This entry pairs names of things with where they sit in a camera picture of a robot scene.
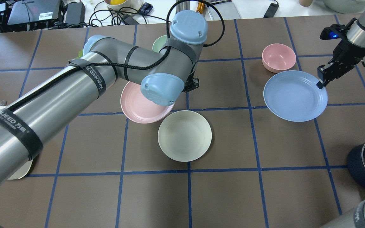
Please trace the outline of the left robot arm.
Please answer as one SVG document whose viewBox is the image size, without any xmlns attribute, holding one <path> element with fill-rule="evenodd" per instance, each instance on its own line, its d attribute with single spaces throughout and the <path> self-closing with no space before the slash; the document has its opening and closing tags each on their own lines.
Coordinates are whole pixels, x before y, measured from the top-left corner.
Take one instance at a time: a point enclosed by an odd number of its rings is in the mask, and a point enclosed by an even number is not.
<svg viewBox="0 0 365 228">
<path fill-rule="evenodd" d="M 207 40 L 208 23 L 197 12 L 178 12 L 167 40 L 154 52 L 94 35 L 83 56 L 0 110 L 0 186 L 118 79 L 139 84 L 146 99 L 170 106 L 196 87 L 192 78 Z"/>
</svg>

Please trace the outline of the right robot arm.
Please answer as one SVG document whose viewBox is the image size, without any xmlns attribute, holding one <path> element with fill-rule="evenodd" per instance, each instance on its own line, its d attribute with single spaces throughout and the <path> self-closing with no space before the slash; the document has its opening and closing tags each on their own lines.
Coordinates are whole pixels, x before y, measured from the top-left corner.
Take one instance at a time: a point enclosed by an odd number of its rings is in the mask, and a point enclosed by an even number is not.
<svg viewBox="0 0 365 228">
<path fill-rule="evenodd" d="M 333 57 L 325 65 L 317 68 L 319 81 L 317 87 L 323 89 L 329 82 L 339 79 L 361 63 L 365 67 L 365 10 L 359 18 L 353 18 L 348 24 L 332 24 L 324 28 L 321 40 L 340 39 L 333 50 Z"/>
</svg>

